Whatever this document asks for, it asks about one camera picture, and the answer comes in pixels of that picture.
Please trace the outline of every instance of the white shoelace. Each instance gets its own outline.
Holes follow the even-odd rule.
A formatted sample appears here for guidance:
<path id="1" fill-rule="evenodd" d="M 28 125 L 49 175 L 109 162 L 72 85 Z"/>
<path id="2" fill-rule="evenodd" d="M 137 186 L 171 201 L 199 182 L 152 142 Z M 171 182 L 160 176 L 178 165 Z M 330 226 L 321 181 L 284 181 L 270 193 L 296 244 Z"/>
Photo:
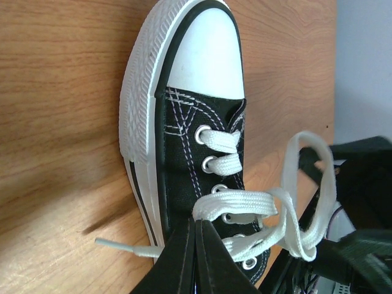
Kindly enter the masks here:
<path id="1" fill-rule="evenodd" d="M 203 130 L 199 137 L 200 141 L 212 150 L 229 153 L 223 157 L 210 158 L 206 163 L 207 172 L 228 176 L 242 170 L 237 153 L 239 132 L 228 134 L 217 130 Z M 325 164 L 318 204 L 313 220 L 305 232 L 300 230 L 295 212 L 300 140 L 314 148 Z M 266 227 L 263 225 L 263 219 L 277 214 L 274 197 L 282 203 L 279 223 L 274 227 Z M 199 219 L 213 221 L 219 216 L 226 216 L 225 221 L 231 224 L 258 222 L 263 228 L 260 232 L 222 240 L 235 262 L 256 257 L 275 244 L 288 250 L 292 256 L 310 262 L 316 257 L 316 245 L 325 235 L 335 201 L 336 184 L 332 153 L 322 138 L 304 131 L 296 134 L 288 143 L 281 187 L 266 192 L 221 189 L 199 198 L 193 208 L 193 217 L 195 221 Z M 144 257 L 159 257 L 163 250 L 163 247 L 126 246 L 104 239 L 96 239 L 96 242 Z"/>

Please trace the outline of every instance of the silver eyelet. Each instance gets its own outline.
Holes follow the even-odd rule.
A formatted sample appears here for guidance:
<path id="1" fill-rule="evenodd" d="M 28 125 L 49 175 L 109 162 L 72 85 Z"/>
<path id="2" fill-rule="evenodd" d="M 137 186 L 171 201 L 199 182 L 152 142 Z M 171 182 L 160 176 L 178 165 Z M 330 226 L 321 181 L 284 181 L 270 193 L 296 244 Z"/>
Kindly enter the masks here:
<path id="1" fill-rule="evenodd" d="M 225 224 L 232 224 L 231 219 L 232 219 L 232 217 L 229 215 L 229 213 L 223 213 L 222 214 L 222 221 Z"/>
<path id="2" fill-rule="evenodd" d="M 252 257 L 248 260 L 243 261 L 243 269 L 249 271 L 252 268 L 254 268 L 256 264 L 257 264 L 257 259 L 255 257 Z"/>
<path id="3" fill-rule="evenodd" d="M 200 134 L 204 131 L 204 130 L 211 130 L 210 126 L 207 126 L 206 124 L 202 124 L 201 126 L 199 126 L 195 132 L 195 140 L 196 143 L 200 144 L 200 145 L 204 145 L 204 142 L 201 141 L 200 139 Z"/>
<path id="4" fill-rule="evenodd" d="M 204 158 L 203 163 L 202 163 L 202 170 L 205 173 L 213 173 L 209 168 L 208 168 L 208 162 L 210 162 L 211 160 L 217 159 L 216 156 L 208 156 L 206 158 Z"/>
<path id="5" fill-rule="evenodd" d="M 219 192 L 220 190 L 224 190 L 224 189 L 227 189 L 227 186 L 226 186 L 226 185 L 223 185 L 223 184 L 215 185 L 215 186 L 211 189 L 211 194 L 216 193 L 216 192 Z"/>

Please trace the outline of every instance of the shoe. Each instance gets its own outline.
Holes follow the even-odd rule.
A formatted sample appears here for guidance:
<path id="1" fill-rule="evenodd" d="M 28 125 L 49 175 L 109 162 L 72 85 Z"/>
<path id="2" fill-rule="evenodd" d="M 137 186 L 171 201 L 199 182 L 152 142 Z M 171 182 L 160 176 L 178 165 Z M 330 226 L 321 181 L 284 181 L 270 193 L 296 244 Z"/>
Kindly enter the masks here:
<path id="1" fill-rule="evenodd" d="M 263 274 L 273 244 L 297 257 L 315 257 L 314 244 L 328 221 L 324 217 L 312 229 L 312 240 L 302 240 L 295 216 L 296 144 L 305 138 L 321 150 L 330 183 L 328 146 L 313 134 L 297 135 L 288 149 L 283 187 L 247 192 L 245 108 L 241 44 L 228 6 L 220 0 L 159 1 L 141 27 L 120 96 L 120 150 L 152 245 L 126 250 L 158 257 L 176 226 L 193 213 L 194 219 L 213 222 L 252 283 Z M 333 209 L 328 206 L 333 183 L 330 200 L 323 202 L 327 213 Z M 329 197 L 323 193 L 320 199 Z M 281 219 L 267 228 L 263 218 L 277 214 L 274 197 L 283 204 Z"/>

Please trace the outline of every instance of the wooden table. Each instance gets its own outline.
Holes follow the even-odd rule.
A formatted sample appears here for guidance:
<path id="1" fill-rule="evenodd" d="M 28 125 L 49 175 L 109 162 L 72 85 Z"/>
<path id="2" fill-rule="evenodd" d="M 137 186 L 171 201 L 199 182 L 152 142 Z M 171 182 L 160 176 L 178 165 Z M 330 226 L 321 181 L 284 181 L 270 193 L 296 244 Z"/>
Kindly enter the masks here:
<path id="1" fill-rule="evenodd" d="M 155 2 L 1 1 L 0 293 L 128 293 L 153 264 L 94 238 L 148 244 L 119 153 L 118 105 Z M 293 134 L 332 142 L 336 3 L 227 2 L 249 99 L 246 187 L 264 190 L 279 184 Z M 301 177 L 298 214 L 309 183 Z"/>

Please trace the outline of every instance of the shoe sole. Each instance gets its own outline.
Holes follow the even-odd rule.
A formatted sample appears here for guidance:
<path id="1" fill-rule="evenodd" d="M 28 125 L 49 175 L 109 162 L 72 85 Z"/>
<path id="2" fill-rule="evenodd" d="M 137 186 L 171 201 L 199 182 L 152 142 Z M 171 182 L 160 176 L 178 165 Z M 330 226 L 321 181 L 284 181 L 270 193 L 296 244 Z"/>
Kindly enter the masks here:
<path id="1" fill-rule="evenodd" d="M 160 0 L 141 27 L 122 82 L 120 151 L 152 245 L 165 244 L 156 175 L 154 94 L 174 33 L 187 13 L 205 1 Z"/>

